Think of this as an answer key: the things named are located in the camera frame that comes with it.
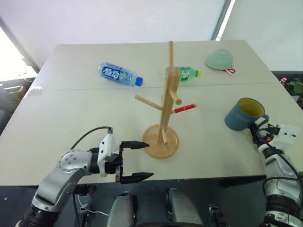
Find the mug handle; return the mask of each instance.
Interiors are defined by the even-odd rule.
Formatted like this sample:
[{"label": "mug handle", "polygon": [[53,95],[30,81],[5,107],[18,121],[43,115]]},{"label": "mug handle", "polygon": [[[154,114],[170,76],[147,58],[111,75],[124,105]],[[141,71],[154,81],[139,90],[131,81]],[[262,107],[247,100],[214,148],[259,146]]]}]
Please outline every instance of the mug handle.
[{"label": "mug handle", "polygon": [[269,116],[267,114],[263,114],[261,117],[263,117],[265,120],[258,124],[258,128],[260,128],[263,124],[266,124],[269,121]]}]

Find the table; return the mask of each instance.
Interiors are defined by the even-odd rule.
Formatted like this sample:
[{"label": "table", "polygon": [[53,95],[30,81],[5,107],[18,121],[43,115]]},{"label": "table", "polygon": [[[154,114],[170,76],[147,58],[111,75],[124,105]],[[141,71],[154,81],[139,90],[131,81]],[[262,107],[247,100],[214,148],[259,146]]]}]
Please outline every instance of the table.
[{"label": "table", "polygon": [[[175,65],[202,71],[202,77],[180,83],[183,104],[198,107],[171,116],[169,126],[180,137],[177,153],[157,160],[141,150],[125,150],[125,175],[154,172],[149,180],[253,176],[264,174],[248,130],[230,130],[224,116],[242,97],[260,101],[270,122],[303,129],[303,112],[244,41],[175,43]],[[207,68],[209,52],[226,48],[234,55],[238,74]],[[114,127],[122,140],[141,140],[143,132],[159,123],[160,112],[138,100],[140,95],[160,104],[168,43],[59,45],[0,136],[0,185],[38,185],[56,166],[60,155],[88,130]],[[109,61],[143,75],[142,87],[122,86],[101,78],[98,65]],[[98,147],[106,131],[87,136],[78,148]],[[286,151],[303,170],[303,133]],[[113,182],[114,176],[84,177],[80,183]]]},{"label": "table", "polygon": [[[39,184],[60,155],[97,126],[113,126],[114,135],[122,140],[140,140],[145,129],[158,123],[160,113],[135,100],[134,95],[160,103],[162,92],[161,87],[46,90],[40,96],[25,97],[0,137],[1,150],[5,151],[0,161],[0,184]],[[232,131],[223,120],[241,97],[259,100],[273,124],[284,122],[303,128],[303,112],[279,83],[180,87],[178,94],[184,104],[196,102],[198,107],[171,116],[169,125],[180,137],[177,153],[158,160],[143,150],[126,149],[125,175],[154,172],[149,180],[163,180],[264,174],[249,130]],[[78,148],[97,147],[105,134],[92,133]],[[302,138],[301,132],[286,151],[298,170],[303,170]],[[113,175],[91,175],[80,182],[113,181]]]},{"label": "table", "polygon": [[[206,56],[220,48],[234,56],[237,77],[208,68]],[[136,72],[143,77],[143,87],[163,87],[163,73],[168,66],[168,43],[58,45],[47,59],[33,86],[45,90],[127,88],[100,79],[98,66],[107,61]],[[201,70],[201,78],[180,86],[218,84],[274,83],[275,76],[245,41],[175,42],[175,66]]]}]

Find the bowl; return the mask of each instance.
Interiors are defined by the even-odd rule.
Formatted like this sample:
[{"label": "bowl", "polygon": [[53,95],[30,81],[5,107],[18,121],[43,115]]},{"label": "bowl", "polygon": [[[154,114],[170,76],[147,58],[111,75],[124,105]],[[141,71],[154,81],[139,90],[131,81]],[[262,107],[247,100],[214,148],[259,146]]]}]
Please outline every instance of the bowl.
[{"label": "bowl", "polygon": [[233,56],[226,49],[219,49],[206,57],[205,65],[214,70],[225,70],[232,66]]}]

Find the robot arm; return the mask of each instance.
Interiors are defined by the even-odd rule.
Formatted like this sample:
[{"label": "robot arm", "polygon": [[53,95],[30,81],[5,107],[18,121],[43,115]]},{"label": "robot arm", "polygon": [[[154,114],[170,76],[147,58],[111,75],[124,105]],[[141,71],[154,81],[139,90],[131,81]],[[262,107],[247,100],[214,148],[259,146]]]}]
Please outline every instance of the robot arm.
[{"label": "robot arm", "polygon": [[[299,213],[303,196],[302,177],[284,153],[295,142],[299,129],[291,125],[274,127],[268,124],[266,129],[258,130],[253,125],[250,130],[264,160],[267,177],[263,183],[266,213],[260,227],[303,227]],[[260,131],[266,131],[266,136],[262,137]]]},{"label": "robot arm", "polygon": [[153,173],[123,176],[123,149],[139,149],[147,146],[149,145],[138,141],[120,142],[110,130],[99,148],[92,148],[89,151],[71,149],[64,153],[55,169],[39,185],[31,206],[16,226],[54,226],[83,176],[100,173],[101,177],[105,177],[107,174],[116,174],[116,182],[121,183],[135,183],[152,176]]}]

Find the water bottle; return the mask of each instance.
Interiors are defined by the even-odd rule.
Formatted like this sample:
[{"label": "water bottle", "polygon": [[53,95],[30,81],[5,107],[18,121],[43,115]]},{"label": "water bottle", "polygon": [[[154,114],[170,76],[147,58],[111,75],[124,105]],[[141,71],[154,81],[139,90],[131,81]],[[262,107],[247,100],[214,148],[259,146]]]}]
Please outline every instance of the water bottle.
[{"label": "water bottle", "polygon": [[136,73],[108,62],[99,65],[99,73],[102,77],[120,84],[140,87],[143,83],[143,78]]},{"label": "water bottle", "polygon": [[201,76],[200,70],[194,70],[193,68],[188,66],[179,67],[179,69],[180,69],[180,81],[192,80],[195,77]]}]

